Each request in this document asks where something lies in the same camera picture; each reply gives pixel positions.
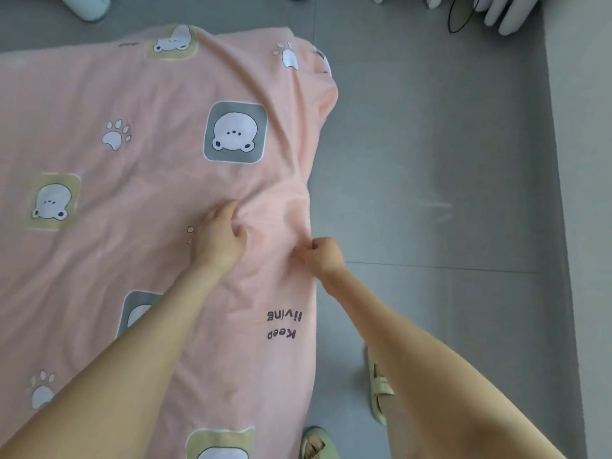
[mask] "slipper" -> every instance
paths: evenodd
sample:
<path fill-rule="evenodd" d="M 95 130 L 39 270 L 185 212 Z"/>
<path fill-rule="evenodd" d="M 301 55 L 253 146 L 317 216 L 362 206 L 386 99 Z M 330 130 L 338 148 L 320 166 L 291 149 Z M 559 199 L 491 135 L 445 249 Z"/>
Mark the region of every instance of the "slipper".
<path fill-rule="evenodd" d="M 323 443 L 323 448 L 315 454 L 312 459 L 340 459 L 338 450 L 325 430 L 318 426 L 311 426 L 302 436 L 302 446 L 300 448 L 300 459 L 306 455 L 306 443 L 310 436 L 316 436 Z"/>
<path fill-rule="evenodd" d="M 379 395 L 394 395 L 394 391 L 389 386 L 386 377 L 378 375 L 378 363 L 374 361 L 374 356 L 368 348 L 368 366 L 370 367 L 370 401 L 372 414 L 380 424 L 387 426 L 387 419 L 383 416 L 381 407 L 378 404 Z"/>

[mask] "pink duvet cover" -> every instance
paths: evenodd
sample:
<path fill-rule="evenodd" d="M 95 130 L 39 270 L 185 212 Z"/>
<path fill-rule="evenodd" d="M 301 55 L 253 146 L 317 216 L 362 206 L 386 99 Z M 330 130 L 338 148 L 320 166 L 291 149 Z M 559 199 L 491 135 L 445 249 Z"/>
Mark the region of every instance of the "pink duvet cover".
<path fill-rule="evenodd" d="M 294 458 L 315 374 L 306 182 L 337 99 L 289 29 L 185 25 L 0 55 L 0 443 L 155 305 L 198 217 L 241 200 L 148 458 Z"/>

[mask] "gray tile floor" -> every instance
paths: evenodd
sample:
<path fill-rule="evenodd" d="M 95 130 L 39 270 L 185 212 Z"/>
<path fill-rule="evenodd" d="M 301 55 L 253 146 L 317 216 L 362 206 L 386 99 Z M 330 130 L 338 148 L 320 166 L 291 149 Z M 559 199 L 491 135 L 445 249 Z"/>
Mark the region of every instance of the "gray tile floor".
<path fill-rule="evenodd" d="M 540 119 L 544 130 L 534 120 L 534 104 L 549 99 L 539 85 L 541 19 L 510 38 L 478 19 L 451 37 L 448 5 L 114 0 L 90 25 L 57 0 L 0 0 L 0 51 L 112 40 L 170 22 L 212 33 L 288 25 L 313 41 L 340 90 L 309 183 L 314 233 L 335 236 L 351 270 L 575 456 L 580 441 L 564 409 L 575 395 L 565 385 L 571 357 L 557 349 L 571 329 L 542 280 L 539 203 L 548 200 L 534 154 L 540 146 L 554 154 L 554 140 L 550 116 Z M 308 422 L 328 429 L 345 458 L 389 457 L 369 411 L 363 342 L 323 289 L 317 312 Z"/>

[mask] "white paw print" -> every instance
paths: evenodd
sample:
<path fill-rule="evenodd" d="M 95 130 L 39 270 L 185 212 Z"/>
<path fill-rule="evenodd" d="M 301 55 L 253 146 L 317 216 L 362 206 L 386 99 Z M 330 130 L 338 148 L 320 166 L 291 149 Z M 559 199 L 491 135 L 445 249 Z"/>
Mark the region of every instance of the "white paw print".
<path fill-rule="evenodd" d="M 38 378 L 36 376 L 32 377 L 31 382 L 33 390 L 32 409 L 38 409 L 51 401 L 55 395 L 49 386 L 49 384 L 55 382 L 55 374 L 51 373 L 50 376 L 47 377 L 47 372 L 41 370 Z"/>
<path fill-rule="evenodd" d="M 297 66 L 297 56 L 295 56 L 295 53 L 292 50 L 293 46 L 291 45 L 291 42 L 287 41 L 287 47 L 285 47 L 285 45 L 282 43 L 277 43 L 276 46 L 279 49 L 272 51 L 272 54 L 274 56 L 278 56 L 282 52 L 283 64 L 285 67 L 292 67 L 296 71 L 299 70 L 299 67 Z"/>
<path fill-rule="evenodd" d="M 106 128 L 108 131 L 102 135 L 102 143 L 104 145 L 110 145 L 113 151 L 117 151 L 123 143 L 127 143 L 132 139 L 132 136 L 128 134 L 130 126 L 126 125 L 123 129 L 123 121 L 119 119 L 117 122 L 112 123 L 108 121 Z"/>

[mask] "foot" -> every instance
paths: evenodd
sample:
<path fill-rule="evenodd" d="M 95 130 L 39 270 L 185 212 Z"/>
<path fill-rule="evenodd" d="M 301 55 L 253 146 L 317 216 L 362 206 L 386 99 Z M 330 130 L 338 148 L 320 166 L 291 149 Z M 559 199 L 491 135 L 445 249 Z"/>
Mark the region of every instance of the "foot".
<path fill-rule="evenodd" d="M 321 451 L 321 449 L 323 449 L 324 446 L 325 446 L 325 443 L 319 437 L 315 435 L 310 435 L 306 439 L 306 449 L 304 452 L 304 459 L 315 459 L 319 451 Z"/>

